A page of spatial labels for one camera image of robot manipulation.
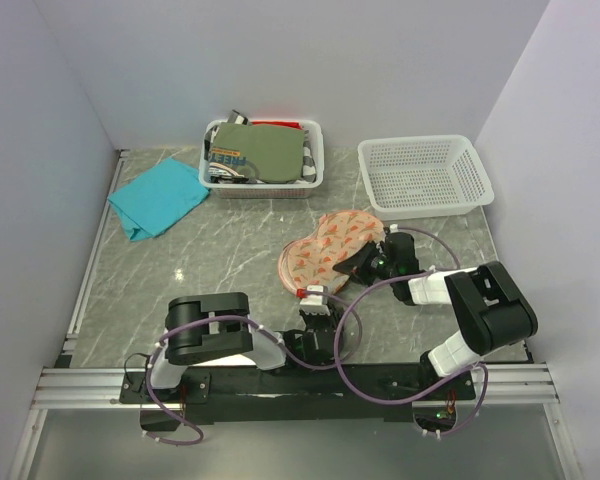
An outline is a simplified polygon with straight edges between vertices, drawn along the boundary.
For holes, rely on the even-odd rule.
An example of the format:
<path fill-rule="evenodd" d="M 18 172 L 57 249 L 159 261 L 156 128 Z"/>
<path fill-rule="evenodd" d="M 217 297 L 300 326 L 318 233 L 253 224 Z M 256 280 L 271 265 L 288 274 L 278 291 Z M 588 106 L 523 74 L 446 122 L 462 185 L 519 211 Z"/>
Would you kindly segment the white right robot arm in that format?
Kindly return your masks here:
<path fill-rule="evenodd" d="M 452 307 L 458 330 L 420 357 L 418 386 L 429 398 L 449 391 L 453 375 L 463 368 L 538 330 L 534 310 L 503 263 L 427 273 L 420 267 L 413 236 L 406 232 L 388 232 L 380 242 L 367 242 L 333 270 L 367 287 L 400 277 L 391 289 L 403 304 Z"/>

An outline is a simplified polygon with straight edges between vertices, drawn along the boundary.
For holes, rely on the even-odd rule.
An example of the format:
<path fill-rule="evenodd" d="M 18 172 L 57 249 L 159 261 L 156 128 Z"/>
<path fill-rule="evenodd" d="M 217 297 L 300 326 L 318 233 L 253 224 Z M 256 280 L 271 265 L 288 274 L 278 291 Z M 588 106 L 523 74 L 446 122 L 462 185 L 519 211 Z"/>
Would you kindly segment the white clothes basket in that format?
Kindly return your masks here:
<path fill-rule="evenodd" d="M 316 168 L 316 179 L 310 183 L 287 184 L 218 184 L 210 181 L 208 172 L 209 162 L 201 150 L 199 160 L 199 181 L 217 196 L 224 199 L 305 199 L 314 189 L 318 188 L 324 179 L 324 138 L 319 123 L 309 119 L 289 119 L 289 122 L 298 122 L 307 132 L 312 158 Z"/>

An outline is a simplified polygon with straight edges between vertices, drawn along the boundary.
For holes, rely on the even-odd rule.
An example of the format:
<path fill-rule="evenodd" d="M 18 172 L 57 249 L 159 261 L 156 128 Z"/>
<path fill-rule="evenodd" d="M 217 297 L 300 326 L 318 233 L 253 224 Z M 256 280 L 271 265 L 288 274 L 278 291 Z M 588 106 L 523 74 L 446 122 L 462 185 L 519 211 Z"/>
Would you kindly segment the floral pink bra laundry bag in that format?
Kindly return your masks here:
<path fill-rule="evenodd" d="M 368 212 L 344 210 L 323 215 L 309 236 L 287 244 L 278 259 L 278 275 L 291 293 L 310 285 L 337 293 L 349 280 L 334 266 L 355 255 L 368 242 L 384 238 L 381 220 Z"/>

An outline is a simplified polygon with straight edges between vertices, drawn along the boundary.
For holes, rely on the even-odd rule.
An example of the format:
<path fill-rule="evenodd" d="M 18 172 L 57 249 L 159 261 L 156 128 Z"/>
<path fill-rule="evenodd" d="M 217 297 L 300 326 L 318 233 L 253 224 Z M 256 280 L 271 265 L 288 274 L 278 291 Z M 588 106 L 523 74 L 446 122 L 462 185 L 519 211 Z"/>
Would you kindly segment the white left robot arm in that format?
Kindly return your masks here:
<path fill-rule="evenodd" d="M 165 330 L 146 364 L 144 389 L 166 402 L 179 392 L 187 368 L 241 355 L 259 370 L 323 371 L 342 352 L 334 342 L 345 303 L 323 286 L 298 291 L 302 329 L 274 331 L 250 318 L 243 292 L 178 297 L 168 304 Z"/>

